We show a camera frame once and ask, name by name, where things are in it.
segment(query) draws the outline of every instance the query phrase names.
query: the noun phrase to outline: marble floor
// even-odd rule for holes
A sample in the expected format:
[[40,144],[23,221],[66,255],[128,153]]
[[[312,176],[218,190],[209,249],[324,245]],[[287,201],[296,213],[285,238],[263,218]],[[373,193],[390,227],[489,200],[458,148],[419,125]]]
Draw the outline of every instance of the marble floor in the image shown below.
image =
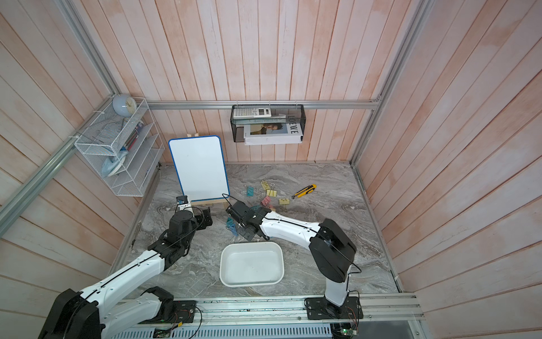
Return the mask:
[[[397,292],[369,211],[347,163],[227,165],[226,171],[230,194],[249,206],[259,201],[256,197],[241,193],[245,185],[261,187],[260,181],[267,180],[269,184],[275,184],[274,188],[278,191],[277,197],[272,198],[277,213],[299,220],[321,222],[329,218],[337,222],[356,244],[358,250],[354,262],[362,269],[361,273],[351,275],[350,290],[361,293]],[[146,250],[167,229],[175,198],[181,195],[173,166],[162,167],[160,175],[158,188],[126,263]],[[291,200],[289,205],[278,204],[278,198],[290,197],[309,184],[316,184],[317,189]],[[142,291],[153,286],[163,287],[177,298],[324,294],[325,278],[318,271],[310,251],[282,239],[271,239],[283,251],[285,274],[282,281],[266,286],[224,286],[219,278],[222,250],[229,244],[246,240],[233,236],[226,229],[228,216],[221,203],[210,206],[213,225],[196,232],[190,253],[180,258],[169,270],[149,279],[129,298],[138,297]],[[262,239],[256,236],[253,241],[258,240]]]

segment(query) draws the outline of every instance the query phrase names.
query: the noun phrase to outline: white wire shelf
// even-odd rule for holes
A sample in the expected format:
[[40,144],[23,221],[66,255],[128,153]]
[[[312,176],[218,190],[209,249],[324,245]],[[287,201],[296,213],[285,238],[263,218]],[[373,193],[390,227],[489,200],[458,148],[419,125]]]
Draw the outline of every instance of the white wire shelf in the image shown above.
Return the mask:
[[[149,111],[145,98],[134,98],[138,103],[130,118],[115,113],[112,104],[100,112],[90,126],[79,136],[75,146],[92,168],[100,175],[116,195],[143,196],[149,183],[149,173],[156,167],[164,152],[164,143],[159,134],[150,135],[155,126],[154,116]],[[125,151],[122,147],[145,113],[150,119],[138,132],[137,139],[128,150],[114,175],[104,177],[105,161],[119,162]]]

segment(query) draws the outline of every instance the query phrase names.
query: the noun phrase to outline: calculator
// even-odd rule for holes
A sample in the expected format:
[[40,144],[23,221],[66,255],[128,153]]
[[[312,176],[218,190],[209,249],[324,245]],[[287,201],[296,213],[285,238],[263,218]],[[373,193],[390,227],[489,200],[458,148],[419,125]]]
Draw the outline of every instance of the calculator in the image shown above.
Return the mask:
[[270,117],[271,108],[234,108],[234,119]]

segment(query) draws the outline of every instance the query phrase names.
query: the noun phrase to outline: pink wooden wall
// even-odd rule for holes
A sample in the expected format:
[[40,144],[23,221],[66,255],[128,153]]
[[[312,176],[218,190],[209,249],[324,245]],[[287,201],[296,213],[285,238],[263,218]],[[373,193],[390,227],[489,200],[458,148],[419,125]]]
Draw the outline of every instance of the pink wooden wall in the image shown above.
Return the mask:
[[[0,206],[108,94],[53,1],[0,1]],[[68,161],[0,239],[2,337],[37,337],[59,292],[106,277],[137,205]]]
[[[123,92],[148,100],[371,99],[418,0],[74,0]],[[308,110],[300,145],[235,144],[229,111],[155,111],[229,163],[348,160],[365,110]],[[171,162],[169,152],[164,155]]]
[[436,2],[358,164],[436,338],[542,335],[541,37],[540,0]]

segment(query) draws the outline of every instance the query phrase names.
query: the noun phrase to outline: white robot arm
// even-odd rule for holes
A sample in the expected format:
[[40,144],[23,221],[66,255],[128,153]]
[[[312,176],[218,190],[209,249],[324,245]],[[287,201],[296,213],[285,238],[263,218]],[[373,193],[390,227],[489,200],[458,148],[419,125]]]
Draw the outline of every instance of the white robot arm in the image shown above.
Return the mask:
[[356,246],[337,223],[331,219],[322,223],[296,220],[265,207],[249,208],[241,201],[230,205],[226,212],[241,226],[238,232],[249,241],[255,235],[276,237],[310,250],[326,277],[325,298],[336,306],[344,304]]
[[[38,338],[108,339],[148,319],[170,320],[176,312],[173,295],[160,287],[148,289],[128,303],[117,303],[187,255],[194,232],[212,225],[209,208],[201,210],[201,215],[194,215],[186,196],[177,200],[179,204],[169,229],[147,251],[80,292],[68,289],[61,293]],[[267,240],[276,237],[310,250],[326,277],[325,298],[332,306],[343,306],[356,247],[333,220],[325,219],[322,223],[296,220],[268,208],[248,208],[240,201],[226,211],[240,225],[239,233],[249,241],[255,235]]]
[[173,295],[160,287],[150,288],[130,302],[117,303],[187,255],[195,231],[212,225],[209,208],[194,215],[186,196],[177,197],[177,203],[169,228],[138,258],[80,292],[62,292],[38,338],[108,339],[148,319],[172,320],[177,311]]

